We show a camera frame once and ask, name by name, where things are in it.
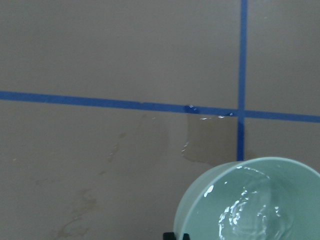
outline blue tape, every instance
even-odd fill
[[[245,158],[247,23],[248,23],[248,1],[242,0],[241,14],[240,14],[238,127],[237,127],[237,157],[236,157],[237,161],[243,161]]]
[[[285,120],[285,121],[296,121],[296,122],[307,122],[307,123],[320,123],[320,116],[315,116],[315,115],[246,110],[245,116],[247,118],[253,118],[253,119],[271,119],[271,120]]]
[[[117,109],[133,109],[144,111],[159,111],[171,113],[188,113],[188,114],[203,114],[203,115],[222,115],[226,116],[233,113],[233,117],[237,114],[237,110],[229,108],[218,107],[204,107],[192,105],[177,105],[177,104],[163,104],[152,102],[138,102],[113,100],[103,98],[90,98],[78,96],[62,96],[39,93],[26,92],[12,92],[0,91],[0,100],[8,101],[22,101],[33,103],[47,103],[47,104],[64,104],[76,106],[102,107],[102,108],[117,108]]]

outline ceramic bowl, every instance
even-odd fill
[[[320,174],[298,161],[263,157],[216,166],[178,206],[177,240],[318,240]]]

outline gray floor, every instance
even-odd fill
[[[2,1],[0,91],[238,107],[240,1]],[[320,116],[320,2],[248,1],[246,108]],[[0,101],[0,239],[161,239],[237,118]],[[320,123],[245,121],[320,171]]]

